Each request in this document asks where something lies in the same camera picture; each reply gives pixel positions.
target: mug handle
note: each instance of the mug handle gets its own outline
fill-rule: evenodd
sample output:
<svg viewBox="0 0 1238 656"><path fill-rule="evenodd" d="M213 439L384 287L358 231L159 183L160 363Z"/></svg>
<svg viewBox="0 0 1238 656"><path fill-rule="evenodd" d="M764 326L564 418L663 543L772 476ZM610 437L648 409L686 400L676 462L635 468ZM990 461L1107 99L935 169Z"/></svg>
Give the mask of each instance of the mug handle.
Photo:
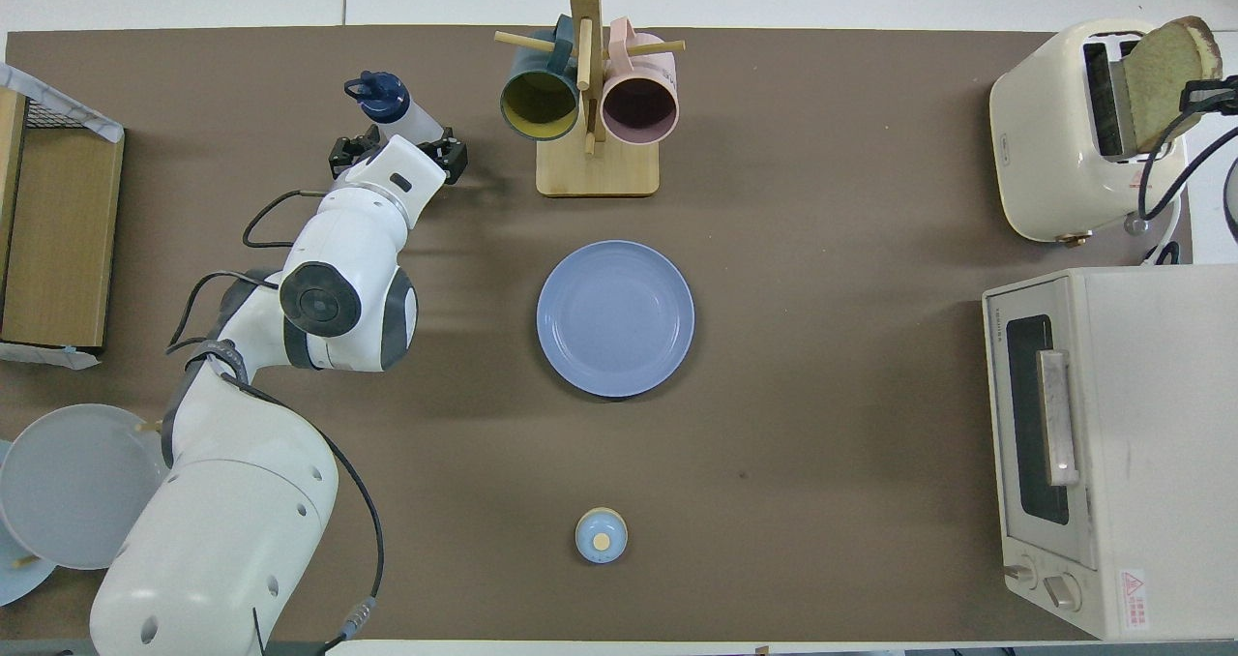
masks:
<svg viewBox="0 0 1238 656"><path fill-rule="evenodd" d="M558 16L558 24L555 25L555 50L550 53L550 59L546 62L546 69L550 73L562 76L567 71L572 57L572 47L574 47L576 42L572 31L572 16Z"/></svg>
<svg viewBox="0 0 1238 656"><path fill-rule="evenodd" d="M636 30L633 30L628 17L617 17L610 22L610 66L615 73L633 73L631 56L628 56L628 42L636 42Z"/></svg>

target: oven knob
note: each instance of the oven knob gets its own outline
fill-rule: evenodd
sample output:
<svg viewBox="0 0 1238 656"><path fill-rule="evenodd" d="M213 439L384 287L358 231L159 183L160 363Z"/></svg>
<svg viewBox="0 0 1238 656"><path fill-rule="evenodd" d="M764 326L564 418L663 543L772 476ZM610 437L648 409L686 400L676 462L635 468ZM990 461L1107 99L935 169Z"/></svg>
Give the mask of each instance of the oven knob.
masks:
<svg viewBox="0 0 1238 656"><path fill-rule="evenodd" d="M1054 602L1054 608L1058 610L1078 613L1080 608L1082 608L1080 584L1070 574L1046 578L1045 590L1049 593L1049 599Z"/></svg>
<svg viewBox="0 0 1238 656"><path fill-rule="evenodd" d="M1031 568L1023 564L1006 564L1002 571L1006 577L1019 583L1035 583L1036 580L1036 574Z"/></svg>

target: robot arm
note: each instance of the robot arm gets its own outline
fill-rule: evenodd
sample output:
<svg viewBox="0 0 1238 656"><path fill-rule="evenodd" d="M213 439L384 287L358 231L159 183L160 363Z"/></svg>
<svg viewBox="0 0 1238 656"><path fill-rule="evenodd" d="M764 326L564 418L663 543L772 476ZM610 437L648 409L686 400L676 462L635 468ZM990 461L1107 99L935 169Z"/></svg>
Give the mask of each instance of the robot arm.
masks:
<svg viewBox="0 0 1238 656"><path fill-rule="evenodd" d="M444 179L392 136L337 179L282 271L224 296L163 421L171 472L92 608L99 654L260 654L322 538L338 474L312 423L238 382L267 365L399 360L417 308L396 256Z"/></svg>

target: white toaster oven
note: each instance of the white toaster oven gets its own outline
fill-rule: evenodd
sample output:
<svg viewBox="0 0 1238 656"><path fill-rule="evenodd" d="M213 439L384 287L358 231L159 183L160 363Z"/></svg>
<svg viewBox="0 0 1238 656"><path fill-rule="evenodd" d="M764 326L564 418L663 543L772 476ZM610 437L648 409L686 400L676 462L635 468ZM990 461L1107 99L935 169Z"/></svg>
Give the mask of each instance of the white toaster oven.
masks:
<svg viewBox="0 0 1238 656"><path fill-rule="evenodd" d="M983 308L1006 587L1104 640L1238 636L1238 264Z"/></svg>

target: mug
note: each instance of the mug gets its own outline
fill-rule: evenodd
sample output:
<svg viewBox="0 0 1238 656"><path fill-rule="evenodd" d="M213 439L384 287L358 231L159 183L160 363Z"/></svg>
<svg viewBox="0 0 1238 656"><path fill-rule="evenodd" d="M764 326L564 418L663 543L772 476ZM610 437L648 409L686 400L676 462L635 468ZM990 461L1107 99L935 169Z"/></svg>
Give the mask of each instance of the mug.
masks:
<svg viewBox="0 0 1238 656"><path fill-rule="evenodd" d="M657 144L680 121L673 53L628 56L631 47L661 42L651 33L636 33L628 17L610 22L602 124L624 144Z"/></svg>
<svg viewBox="0 0 1238 656"><path fill-rule="evenodd" d="M581 92L576 88L576 38L571 16L558 16L555 30L539 30L534 38L553 42L553 51L516 47L499 110L508 126L531 140L556 140L576 126Z"/></svg>

